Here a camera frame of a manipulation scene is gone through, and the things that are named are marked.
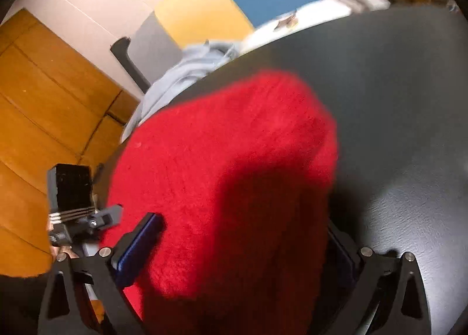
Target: black bracket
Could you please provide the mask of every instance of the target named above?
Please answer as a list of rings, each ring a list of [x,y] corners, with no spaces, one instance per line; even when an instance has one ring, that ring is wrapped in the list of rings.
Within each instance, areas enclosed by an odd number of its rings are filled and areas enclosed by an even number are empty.
[[[94,256],[75,259],[60,253],[49,273],[39,335],[144,335],[143,324],[122,289],[133,284],[163,230],[162,216],[148,213],[114,249],[102,248]],[[85,284],[92,285],[104,306],[101,324]]]
[[[430,335],[429,309],[415,255],[377,255],[368,247],[358,249],[333,224],[328,232],[338,258],[345,260],[341,270],[348,270],[352,288],[323,335],[354,335],[369,316],[366,334]]]

